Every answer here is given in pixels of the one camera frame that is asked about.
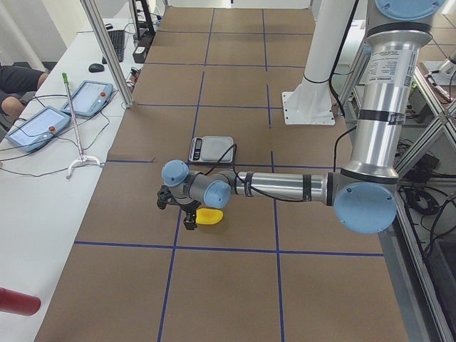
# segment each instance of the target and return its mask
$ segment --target tablet screen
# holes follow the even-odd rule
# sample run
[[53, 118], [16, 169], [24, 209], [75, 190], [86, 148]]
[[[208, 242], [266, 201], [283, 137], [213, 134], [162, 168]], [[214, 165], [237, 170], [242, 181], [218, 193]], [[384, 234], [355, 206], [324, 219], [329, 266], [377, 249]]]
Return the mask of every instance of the tablet screen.
[[37, 137], [47, 133], [51, 126], [57, 125], [66, 119], [62, 114], [56, 113], [54, 110], [47, 108], [40, 115], [26, 121], [21, 128], [10, 134], [19, 145], [27, 146], [33, 144]]
[[[105, 90], [105, 87], [105, 84], [84, 83], [83, 87], [72, 97], [75, 112], [87, 113], [100, 97], [100, 93]], [[70, 105], [67, 105], [65, 109], [70, 110]]]

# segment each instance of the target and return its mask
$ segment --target computer mouse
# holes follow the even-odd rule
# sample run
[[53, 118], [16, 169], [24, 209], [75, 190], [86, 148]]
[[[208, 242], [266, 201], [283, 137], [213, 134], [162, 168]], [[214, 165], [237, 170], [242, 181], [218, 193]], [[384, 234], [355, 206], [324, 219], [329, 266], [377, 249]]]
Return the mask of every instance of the computer mouse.
[[103, 64], [94, 63], [89, 65], [88, 70], [91, 73], [100, 73], [105, 70], [105, 66]]

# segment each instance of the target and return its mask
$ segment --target white desk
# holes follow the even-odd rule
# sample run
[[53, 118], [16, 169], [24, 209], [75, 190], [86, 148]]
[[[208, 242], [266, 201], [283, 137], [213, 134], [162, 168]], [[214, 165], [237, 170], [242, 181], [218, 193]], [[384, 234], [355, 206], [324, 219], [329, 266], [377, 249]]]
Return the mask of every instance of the white desk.
[[[123, 29], [127, 20], [106, 19], [105, 22], [112, 23], [115, 29]], [[127, 34], [127, 38], [125, 59], [121, 63], [125, 77], [132, 66], [142, 67], [133, 61], [133, 37]], [[65, 94], [62, 72], [68, 74], [71, 90], [85, 79], [113, 83], [107, 66], [102, 73], [88, 72], [88, 66], [100, 63], [101, 58], [94, 33], [79, 33], [36, 95]], [[60, 108], [65, 99], [43, 98], [42, 102]], [[40, 109], [41, 104], [33, 100], [22, 117], [29, 118]], [[89, 155], [105, 161], [124, 110], [122, 98], [117, 94], [103, 110], [110, 125], [87, 150]], [[106, 123], [106, 118], [97, 115], [79, 127], [83, 147], [92, 143]], [[73, 130], [62, 138], [76, 140]], [[0, 149], [11, 146], [6, 140], [0, 143]], [[21, 154], [18, 150], [1, 151], [0, 160]], [[41, 174], [68, 167], [77, 157], [75, 145], [53, 139], [30, 156], [4, 162], [3, 168]], [[33, 178], [0, 170], [0, 287], [38, 296], [42, 301], [38, 313], [30, 317], [0, 312], [0, 342], [34, 340], [100, 174], [97, 166], [82, 167], [74, 170], [67, 181], [66, 172]]]

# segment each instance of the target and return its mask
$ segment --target robotic arm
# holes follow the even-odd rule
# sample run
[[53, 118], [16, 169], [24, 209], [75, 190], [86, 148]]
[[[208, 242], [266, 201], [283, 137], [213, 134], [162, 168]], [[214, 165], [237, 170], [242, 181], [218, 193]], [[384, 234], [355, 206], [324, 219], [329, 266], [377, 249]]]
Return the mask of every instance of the robotic arm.
[[412, 75], [419, 49], [432, 38], [432, 15], [444, 2], [370, 1], [366, 40], [372, 55], [351, 160], [340, 173], [320, 176], [224, 170], [206, 176], [173, 160], [162, 170], [165, 185], [158, 192], [158, 207], [179, 205], [187, 214], [186, 228], [194, 229], [196, 209], [202, 203], [221, 209], [230, 195], [261, 195], [333, 205], [340, 221], [355, 232], [372, 234], [388, 228], [396, 211], [393, 193], [398, 174], [393, 161]]

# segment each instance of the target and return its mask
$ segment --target blue joint cap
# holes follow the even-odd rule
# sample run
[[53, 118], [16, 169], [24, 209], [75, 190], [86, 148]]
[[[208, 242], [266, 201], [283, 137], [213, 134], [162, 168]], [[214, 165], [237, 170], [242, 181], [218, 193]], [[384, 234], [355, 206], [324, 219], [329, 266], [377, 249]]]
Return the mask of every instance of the blue joint cap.
[[369, 44], [367, 44], [367, 43], [364, 43], [363, 46], [364, 46], [364, 54], [365, 55], [371, 55], [372, 54], [371, 46]]
[[437, 12], [445, 0], [375, 0], [378, 10], [388, 18], [414, 21]]
[[163, 182], [168, 187], [176, 187], [184, 182], [189, 173], [188, 166], [183, 161], [171, 160], [162, 168]]
[[203, 199], [208, 207], [221, 209], [227, 205], [230, 195], [231, 187], [221, 180], [216, 180], [206, 188]]
[[369, 182], [349, 184], [334, 200], [341, 223], [357, 233], [375, 234], [387, 229], [396, 216], [396, 201], [382, 185]]

